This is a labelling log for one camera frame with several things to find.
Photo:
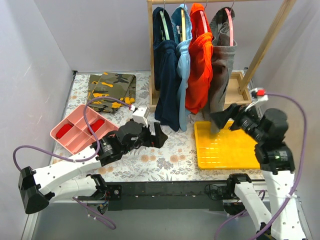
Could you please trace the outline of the grey shorts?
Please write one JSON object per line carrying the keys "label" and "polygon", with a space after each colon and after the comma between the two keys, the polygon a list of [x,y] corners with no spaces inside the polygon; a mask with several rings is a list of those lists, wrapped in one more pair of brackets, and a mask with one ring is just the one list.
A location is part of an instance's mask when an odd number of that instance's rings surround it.
{"label": "grey shorts", "polygon": [[209,24],[213,34],[213,54],[211,57],[213,78],[208,91],[208,101],[202,109],[204,119],[211,123],[210,130],[213,134],[217,134],[220,130],[211,120],[210,113],[221,112],[224,109],[227,88],[234,68],[234,58],[238,46],[235,39],[234,46],[219,45],[220,16],[220,10],[218,10]]}

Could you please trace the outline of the pink plastic hanger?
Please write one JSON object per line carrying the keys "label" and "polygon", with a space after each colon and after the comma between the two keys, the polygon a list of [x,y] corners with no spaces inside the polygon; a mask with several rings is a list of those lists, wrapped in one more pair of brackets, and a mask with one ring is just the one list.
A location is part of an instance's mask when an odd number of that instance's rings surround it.
{"label": "pink plastic hanger", "polygon": [[234,46],[234,10],[231,7],[223,7],[220,9],[220,28],[219,28],[219,45],[224,47]]}

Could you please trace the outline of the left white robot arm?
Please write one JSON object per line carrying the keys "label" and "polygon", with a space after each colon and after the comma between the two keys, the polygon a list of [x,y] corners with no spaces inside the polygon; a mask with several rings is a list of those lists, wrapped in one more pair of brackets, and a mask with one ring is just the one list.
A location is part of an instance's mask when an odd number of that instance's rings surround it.
{"label": "left white robot arm", "polygon": [[65,198],[81,197],[86,200],[120,200],[120,185],[108,185],[99,174],[77,176],[116,162],[123,155],[140,147],[162,148],[168,136],[158,122],[155,134],[148,126],[133,120],[71,157],[46,167],[32,169],[27,166],[20,171],[18,189],[26,214],[45,209],[50,203]]}

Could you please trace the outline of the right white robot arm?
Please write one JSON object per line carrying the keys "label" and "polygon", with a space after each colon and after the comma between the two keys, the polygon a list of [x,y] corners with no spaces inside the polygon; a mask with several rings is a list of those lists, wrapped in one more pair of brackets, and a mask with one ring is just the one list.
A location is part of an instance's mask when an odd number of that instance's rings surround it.
{"label": "right white robot arm", "polygon": [[269,108],[259,118],[252,107],[231,104],[220,112],[210,113],[216,127],[222,129],[229,119],[231,131],[243,130],[255,142],[255,157],[264,177],[270,208],[257,195],[246,174],[235,173],[227,179],[226,192],[239,198],[251,217],[256,234],[254,240],[305,240],[296,197],[295,163],[290,148],[284,142],[289,125],[287,115]]}

